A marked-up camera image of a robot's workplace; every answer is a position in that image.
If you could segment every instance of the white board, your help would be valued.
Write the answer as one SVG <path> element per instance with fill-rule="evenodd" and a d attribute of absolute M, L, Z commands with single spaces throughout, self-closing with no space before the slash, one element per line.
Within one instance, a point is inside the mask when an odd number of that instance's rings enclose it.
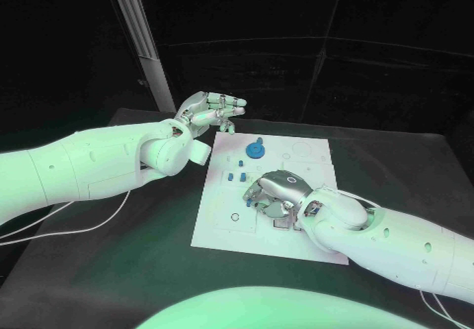
<path fill-rule="evenodd" d="M 253 159 L 246 149 L 258 137 L 266 155 Z M 264 173 L 279 169 L 296 173 L 313 188 L 323 184 L 338 188 L 326 139 L 217 133 L 191 245 L 349 265 L 343 254 L 329 254 L 318 248 L 305 231 L 274 228 L 273 220 L 247 207 L 243 196 L 250 185 Z"/>

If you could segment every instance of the table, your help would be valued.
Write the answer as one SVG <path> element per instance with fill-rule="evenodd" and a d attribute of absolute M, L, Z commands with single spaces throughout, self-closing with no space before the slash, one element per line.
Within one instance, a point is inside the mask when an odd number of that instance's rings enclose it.
<path fill-rule="evenodd" d="M 110 125 L 172 117 L 120 109 Z M 234 122 L 243 133 L 328 138 L 342 190 L 474 237 L 474 188 L 441 135 Z M 199 137 L 210 145 L 215 131 L 212 127 Z M 207 171 L 208 165 L 191 162 L 175 177 L 132 191 L 122 212 L 100 229 L 31 242 L 0 289 L 0 327 L 130 328 L 189 297 L 243 286 L 318 291 L 431 328 L 454 327 L 426 307 L 417 290 L 354 262 L 348 267 L 191 247 Z M 101 223 L 125 196 L 76 202 L 38 234 Z M 474 326 L 474 305 L 449 297 L 441 301 L 454 319 Z"/>

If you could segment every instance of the white robotic arm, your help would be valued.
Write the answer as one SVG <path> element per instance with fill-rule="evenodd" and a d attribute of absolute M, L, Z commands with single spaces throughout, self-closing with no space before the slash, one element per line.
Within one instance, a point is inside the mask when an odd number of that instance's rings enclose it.
<path fill-rule="evenodd" d="M 0 154 L 0 225 L 52 204 L 101 199 L 176 175 L 192 160 L 205 165 L 211 147 L 195 140 L 210 125 L 234 133 L 228 117 L 246 100 L 199 92 L 175 119 L 86 130 L 60 141 Z"/>
<path fill-rule="evenodd" d="M 261 193 L 270 204 L 256 203 Z M 267 173 L 244 200 L 276 220 L 295 225 L 331 253 L 343 253 L 394 282 L 474 304 L 474 240 L 395 210 L 365 208 L 329 187 L 312 189 L 290 171 Z"/>

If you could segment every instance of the cable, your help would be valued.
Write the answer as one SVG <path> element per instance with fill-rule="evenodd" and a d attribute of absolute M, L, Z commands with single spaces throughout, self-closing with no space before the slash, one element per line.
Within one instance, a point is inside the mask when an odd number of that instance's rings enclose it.
<path fill-rule="evenodd" d="M 433 297 L 436 297 L 436 299 L 437 299 L 437 302 L 439 302 L 439 305 L 440 305 L 440 307 L 441 307 L 441 310 L 444 311 L 444 314 L 447 315 L 447 317 L 449 317 L 450 319 L 453 319 L 453 317 L 450 316 L 450 313 L 449 313 L 447 310 L 444 309 L 444 306 L 443 306 L 443 303 L 440 302 L 439 296 L 437 296 L 434 293 L 433 293 Z"/>
<path fill-rule="evenodd" d="M 446 317 L 431 306 L 430 306 L 430 304 L 427 303 L 427 301 L 426 301 L 426 296 L 424 296 L 424 294 L 423 294 L 423 291 L 420 291 L 420 295 L 423 296 L 423 301 L 426 302 L 426 304 L 427 304 L 427 306 L 430 307 L 430 309 L 443 317 L 443 318 L 446 318 L 449 321 L 452 321 L 460 328 L 463 328 L 463 329 L 472 329 L 472 327 L 469 327 L 469 326 L 466 326 L 465 324 L 462 324 L 457 320 L 453 320 L 452 319 L 452 317 Z"/>
<path fill-rule="evenodd" d="M 354 193 L 349 193 L 346 191 L 342 191 L 342 190 L 338 190 L 336 188 L 332 188 L 329 186 L 323 186 L 323 188 L 335 191 L 335 192 L 339 192 L 341 194 L 345 194 L 348 197 L 354 197 L 355 199 L 359 199 L 359 200 L 364 200 L 368 204 L 372 204 L 377 208 L 382 208 L 375 202 L 369 201 L 368 199 L 365 199 L 364 197 L 361 197 L 359 195 L 355 195 Z"/>
<path fill-rule="evenodd" d="M 6 238 L 8 236 L 22 232 L 24 230 L 27 230 L 28 228 L 31 228 L 34 225 L 37 225 L 41 221 L 44 221 L 50 216 L 52 216 L 60 210 L 64 210 L 74 202 L 70 202 L 65 206 L 63 206 L 60 209 L 57 209 L 54 212 L 51 212 L 42 219 L 40 219 L 34 224 L 31 224 L 29 226 L 25 226 L 22 229 L 14 231 L 12 233 L 2 235 L 0 239 Z"/>
<path fill-rule="evenodd" d="M 29 238 L 25 238 L 25 239 L 21 239 L 21 240 L 14 240 L 14 241 L 9 241 L 9 242 L 3 242 L 3 243 L 0 243 L 0 245 L 12 245 L 14 243 L 19 243 L 19 242 L 24 242 L 24 241 L 28 241 L 28 240 L 34 240 L 34 239 L 42 238 L 42 237 L 45 237 L 45 236 L 64 235 L 64 234 L 77 234 L 77 233 L 84 233 L 84 232 L 93 231 L 94 229 L 100 228 L 104 224 L 107 224 L 107 222 L 114 218 L 114 216 L 117 215 L 117 213 L 122 211 L 122 207 L 123 207 L 125 204 L 126 204 L 126 201 L 127 201 L 129 195 L 130 195 L 130 191 L 127 192 L 127 195 L 126 195 L 125 201 L 122 202 L 122 206 L 120 206 L 119 209 L 116 210 L 113 216 L 110 216 L 110 218 L 107 218 L 107 220 L 106 220 L 104 222 L 101 222 L 100 225 L 94 226 L 93 228 L 87 228 L 87 229 L 84 229 L 84 230 L 78 230 L 78 231 L 54 232 L 54 233 L 41 234 L 41 235 L 31 236 Z"/>

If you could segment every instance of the blue knob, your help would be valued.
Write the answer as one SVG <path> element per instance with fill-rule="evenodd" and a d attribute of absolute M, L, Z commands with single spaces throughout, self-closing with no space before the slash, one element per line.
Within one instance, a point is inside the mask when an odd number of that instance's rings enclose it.
<path fill-rule="evenodd" d="M 258 137 L 257 142 L 248 144 L 246 152 L 250 158 L 260 159 L 266 155 L 266 148 L 263 143 L 264 143 L 263 137 Z"/>

